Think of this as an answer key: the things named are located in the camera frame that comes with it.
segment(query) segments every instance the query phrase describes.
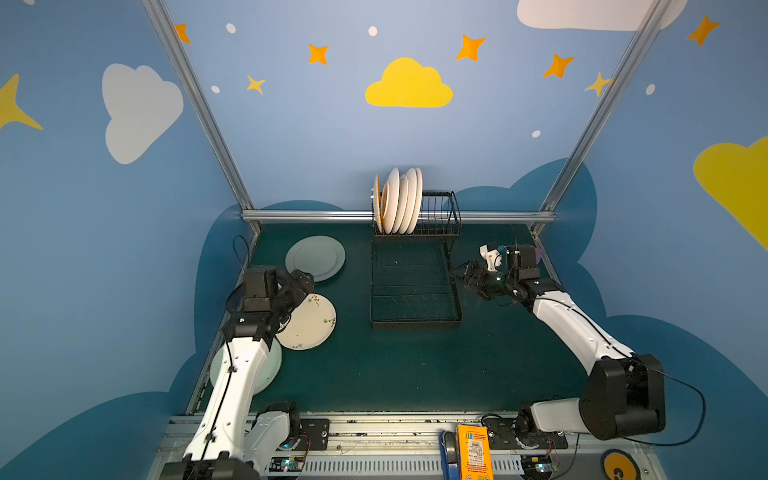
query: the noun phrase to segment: yellow star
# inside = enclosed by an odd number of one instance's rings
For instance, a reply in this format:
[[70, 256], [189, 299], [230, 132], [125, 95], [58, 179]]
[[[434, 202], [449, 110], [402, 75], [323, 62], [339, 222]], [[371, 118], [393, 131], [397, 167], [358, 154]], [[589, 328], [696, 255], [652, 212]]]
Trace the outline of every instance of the yellow star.
[[310, 44], [310, 63], [315, 63], [316, 61], [322, 63], [323, 65], [328, 65], [326, 63], [326, 51], [328, 50], [328, 47], [316, 47], [312, 44]]
[[557, 75], [558, 77], [563, 78], [565, 67], [567, 67], [574, 58], [575, 57], [560, 58], [555, 55], [554, 58], [552, 58], [552, 66], [549, 68], [549, 70], [547, 70], [547, 73], [545, 73], [544, 76], [548, 77], [549, 75]]
[[464, 45], [462, 46], [462, 50], [458, 53], [456, 60], [461, 60], [462, 58], [471, 58], [472, 60], [477, 61], [478, 48], [480, 48], [480, 45], [482, 45], [482, 42], [484, 41], [484, 38], [480, 38], [479, 40], [472, 40], [470, 37], [464, 35]]
[[32, 128], [42, 130], [43, 127], [38, 125], [38, 122], [32, 120], [16, 104], [16, 88], [18, 88], [18, 74], [12, 76], [8, 83], [3, 88], [0, 88], [0, 128], [12, 121], [17, 121]]
[[190, 41], [190, 38], [187, 37], [187, 24], [181, 23], [179, 25], [174, 25], [176, 27], [176, 33], [179, 34], [179, 40], [183, 41], [184, 43], [192, 43]]
[[699, 28], [697, 28], [694, 33], [688, 35], [688, 40], [695, 40], [696, 43], [701, 46], [704, 43], [704, 40], [707, 40], [707, 35], [719, 25], [719, 23], [710, 22], [709, 15], [705, 15], [704, 20], [699, 24]]
[[264, 95], [264, 92], [261, 91], [261, 84], [264, 83], [264, 80], [255, 81], [250, 75], [248, 75], [248, 80], [250, 80], [250, 85], [246, 90], [258, 90], [260, 94]]
[[603, 79], [603, 74], [598, 72], [598, 79], [594, 81], [592, 85], [589, 87], [586, 87], [584, 91], [587, 90], [594, 90], [598, 93], [598, 97], [600, 96], [600, 93], [603, 91], [603, 87], [608, 84], [609, 81], [611, 81], [612, 78]]

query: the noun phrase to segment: black wire dish rack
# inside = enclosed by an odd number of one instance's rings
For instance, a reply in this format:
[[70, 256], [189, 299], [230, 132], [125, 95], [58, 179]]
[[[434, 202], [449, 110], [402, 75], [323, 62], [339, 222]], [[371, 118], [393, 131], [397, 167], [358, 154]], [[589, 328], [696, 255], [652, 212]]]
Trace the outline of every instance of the black wire dish rack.
[[377, 329], [459, 326], [450, 250], [462, 232], [453, 192], [424, 191], [413, 233], [383, 233], [373, 224], [371, 323]]
[[[371, 212], [376, 215], [371, 204]], [[453, 239], [462, 232], [462, 215], [458, 211], [456, 195], [453, 192], [424, 190], [422, 193], [422, 208], [413, 233], [384, 233], [379, 230], [376, 219], [373, 219], [373, 236], [377, 238], [442, 238]]]

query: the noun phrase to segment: orange star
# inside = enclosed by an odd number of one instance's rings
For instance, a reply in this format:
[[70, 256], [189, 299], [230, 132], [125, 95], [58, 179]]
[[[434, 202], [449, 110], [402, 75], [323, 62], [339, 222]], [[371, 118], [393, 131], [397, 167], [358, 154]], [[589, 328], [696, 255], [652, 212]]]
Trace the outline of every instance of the orange star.
[[478, 48], [480, 48], [480, 45], [482, 45], [482, 42], [484, 41], [484, 38], [480, 38], [479, 40], [472, 40], [470, 37], [464, 35], [464, 45], [462, 46], [462, 50], [458, 53], [456, 60], [461, 60], [462, 58], [471, 58], [472, 60], [477, 61]]
[[323, 65], [328, 65], [326, 63], [326, 51], [328, 50], [328, 47], [316, 47], [312, 44], [310, 44], [310, 63], [315, 63], [316, 61], [322, 63]]
[[176, 33], [179, 34], [179, 40], [183, 41], [184, 43], [192, 43], [190, 41], [190, 38], [187, 37], [187, 24], [182, 23], [179, 25], [174, 25], [176, 27]]
[[565, 67], [567, 67], [574, 58], [576, 57], [560, 58], [555, 55], [554, 58], [552, 58], [552, 66], [549, 68], [549, 70], [547, 70], [547, 73], [545, 73], [544, 76], [548, 77], [549, 75], [557, 75], [558, 77], [563, 78]]
[[704, 43], [704, 40], [707, 40], [707, 35], [718, 26], [720, 26], [719, 23], [710, 22], [709, 15], [705, 15], [704, 20], [699, 24], [699, 28], [697, 28], [694, 33], [688, 35], [688, 40], [695, 40], [696, 43], [701, 46]]

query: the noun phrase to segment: orange box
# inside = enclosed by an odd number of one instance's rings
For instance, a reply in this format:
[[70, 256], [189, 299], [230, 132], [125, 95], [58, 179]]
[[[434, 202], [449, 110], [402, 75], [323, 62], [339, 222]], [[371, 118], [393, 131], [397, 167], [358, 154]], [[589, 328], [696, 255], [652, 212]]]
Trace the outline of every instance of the orange box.
[[459, 425], [456, 438], [458, 457], [462, 463], [462, 480], [493, 480], [488, 429]]

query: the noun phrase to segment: white plate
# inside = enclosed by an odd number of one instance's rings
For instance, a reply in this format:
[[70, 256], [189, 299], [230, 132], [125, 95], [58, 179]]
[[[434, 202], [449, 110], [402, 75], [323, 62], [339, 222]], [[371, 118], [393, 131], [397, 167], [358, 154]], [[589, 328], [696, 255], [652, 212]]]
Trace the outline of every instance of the white plate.
[[336, 326], [336, 309], [326, 297], [310, 293], [290, 314], [285, 330], [276, 337], [291, 350], [307, 350], [318, 346]]
[[341, 270], [345, 258], [344, 247], [337, 239], [325, 235], [307, 237], [288, 250], [286, 270], [290, 273], [297, 268], [322, 282]]
[[397, 167], [389, 172], [382, 192], [382, 223], [384, 233], [391, 233], [397, 215], [397, 200], [400, 197], [400, 172]]
[[[219, 351], [216, 352], [216, 355], [214, 355], [214, 359], [210, 361], [210, 382], [213, 385], [216, 385], [216, 378], [218, 378], [219, 373], [221, 372], [221, 360], [223, 360], [224, 355], [228, 355], [226, 346], [222, 346]], [[272, 341], [272, 349], [266, 355], [264, 366], [253, 381], [254, 395], [270, 386], [270, 383], [272, 383], [272, 380], [277, 376], [277, 372], [280, 370], [282, 364], [283, 349], [280, 347], [280, 342], [274, 340]]]
[[373, 202], [373, 219], [376, 221], [376, 226], [379, 228], [379, 232], [383, 233], [384, 229], [382, 228], [382, 199], [381, 199], [381, 190], [379, 189], [379, 175], [376, 175], [376, 181], [373, 182], [373, 195], [371, 196], [371, 200]]
[[406, 204], [406, 211], [402, 215], [402, 223], [397, 233], [405, 233], [408, 227], [411, 226], [411, 218], [413, 217], [413, 207], [416, 204], [416, 186], [418, 179], [416, 178], [416, 170], [412, 168], [406, 172], [406, 178], [408, 179], [408, 203]]
[[419, 213], [422, 211], [422, 192], [424, 187], [424, 182], [422, 179], [422, 169], [416, 168], [416, 199], [415, 202], [413, 202], [413, 215], [411, 216], [411, 223], [408, 225], [408, 230], [406, 230], [406, 233], [413, 233], [413, 230], [416, 228], [416, 222], [419, 221]]
[[392, 233], [397, 233], [402, 225], [402, 218], [406, 215], [408, 206], [408, 178], [405, 175], [400, 176], [400, 198], [397, 200], [397, 214], [395, 223], [392, 224]]

